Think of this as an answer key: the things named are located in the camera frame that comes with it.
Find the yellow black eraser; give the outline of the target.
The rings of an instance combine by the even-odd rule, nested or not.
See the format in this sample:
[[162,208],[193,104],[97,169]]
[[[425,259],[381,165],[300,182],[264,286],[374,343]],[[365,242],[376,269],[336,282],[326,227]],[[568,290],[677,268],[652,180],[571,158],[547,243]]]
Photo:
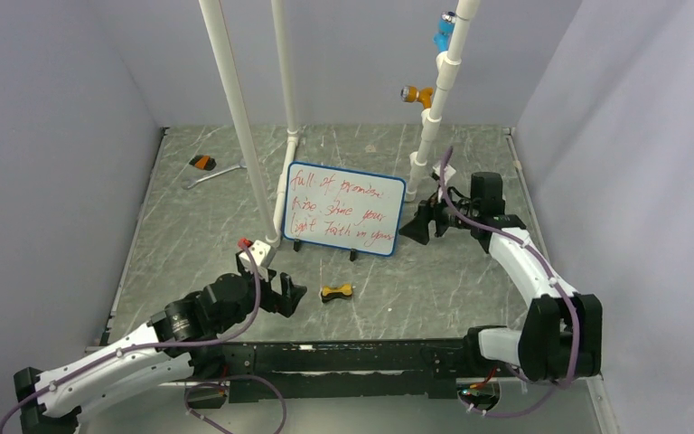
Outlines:
[[320,290],[320,299],[325,304],[335,299],[350,299],[353,297],[353,285],[344,284],[338,287],[323,286]]

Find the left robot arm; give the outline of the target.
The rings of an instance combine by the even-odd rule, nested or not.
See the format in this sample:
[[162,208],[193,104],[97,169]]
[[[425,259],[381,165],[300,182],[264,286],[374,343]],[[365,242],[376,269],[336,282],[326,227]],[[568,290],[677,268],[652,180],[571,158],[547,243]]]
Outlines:
[[204,289],[168,304],[135,329],[93,354],[42,371],[14,375],[15,412],[24,433],[73,433],[81,414],[164,382],[217,379],[229,370],[221,345],[247,330],[259,310],[290,317],[307,289],[279,274],[280,291],[251,271],[219,276]]

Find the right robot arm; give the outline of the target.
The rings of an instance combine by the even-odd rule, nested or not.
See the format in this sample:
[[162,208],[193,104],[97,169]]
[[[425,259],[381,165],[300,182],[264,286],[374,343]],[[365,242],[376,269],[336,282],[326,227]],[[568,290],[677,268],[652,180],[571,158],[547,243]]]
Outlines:
[[500,175],[471,176],[469,194],[453,186],[419,203],[400,235],[426,245],[450,228],[467,230],[506,271],[527,306],[523,326],[471,327],[461,353],[466,371],[516,368],[529,381],[571,382],[594,377],[602,364],[603,307],[581,294],[540,254],[521,218],[506,212]]

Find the blue framed whiteboard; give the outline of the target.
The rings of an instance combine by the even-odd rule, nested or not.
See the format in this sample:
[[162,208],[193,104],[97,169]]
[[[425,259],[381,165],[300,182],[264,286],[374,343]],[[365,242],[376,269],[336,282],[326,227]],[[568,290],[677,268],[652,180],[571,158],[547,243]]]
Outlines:
[[381,257],[394,254],[406,193],[399,177],[294,161],[282,236]]

